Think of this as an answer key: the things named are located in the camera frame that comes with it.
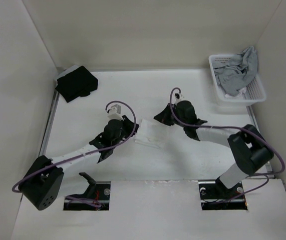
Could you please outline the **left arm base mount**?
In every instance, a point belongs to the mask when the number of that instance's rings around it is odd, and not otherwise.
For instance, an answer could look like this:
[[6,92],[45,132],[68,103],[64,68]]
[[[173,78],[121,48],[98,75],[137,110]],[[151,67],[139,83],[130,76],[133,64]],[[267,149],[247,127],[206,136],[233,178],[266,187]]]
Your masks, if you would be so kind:
[[85,172],[79,175],[86,180],[86,189],[64,199],[64,211],[108,211],[110,206],[111,182],[95,181]]

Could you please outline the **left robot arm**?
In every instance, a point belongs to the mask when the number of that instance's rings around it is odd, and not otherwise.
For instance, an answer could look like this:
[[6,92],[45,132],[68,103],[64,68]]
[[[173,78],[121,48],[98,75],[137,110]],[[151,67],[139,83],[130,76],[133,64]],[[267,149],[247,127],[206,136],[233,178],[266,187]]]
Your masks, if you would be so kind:
[[84,147],[58,157],[39,156],[19,184],[21,193],[39,210],[45,210],[59,197],[100,208],[91,199],[96,181],[87,173],[89,164],[110,157],[114,149],[136,134],[139,125],[125,115],[108,121],[104,130]]

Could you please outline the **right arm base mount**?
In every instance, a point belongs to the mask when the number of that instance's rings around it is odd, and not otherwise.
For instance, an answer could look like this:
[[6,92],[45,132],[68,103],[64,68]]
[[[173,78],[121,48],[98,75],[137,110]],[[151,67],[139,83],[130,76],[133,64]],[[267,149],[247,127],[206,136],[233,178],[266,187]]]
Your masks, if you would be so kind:
[[223,210],[247,210],[245,196],[238,196],[243,193],[242,183],[238,183],[231,189],[218,189],[215,181],[198,182],[201,208],[206,211]]

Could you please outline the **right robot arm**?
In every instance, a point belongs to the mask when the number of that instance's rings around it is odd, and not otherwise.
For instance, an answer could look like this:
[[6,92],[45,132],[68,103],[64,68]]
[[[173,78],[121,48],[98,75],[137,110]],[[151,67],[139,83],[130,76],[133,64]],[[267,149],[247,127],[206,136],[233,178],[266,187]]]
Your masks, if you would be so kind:
[[215,180],[214,190],[221,198],[228,197],[233,192],[233,187],[253,176],[274,157],[274,153],[258,140],[262,136],[253,125],[247,124],[236,133],[210,127],[207,121],[197,117],[193,105],[187,100],[169,103],[154,119],[166,126],[183,127],[185,134],[193,140],[230,148],[235,163]]

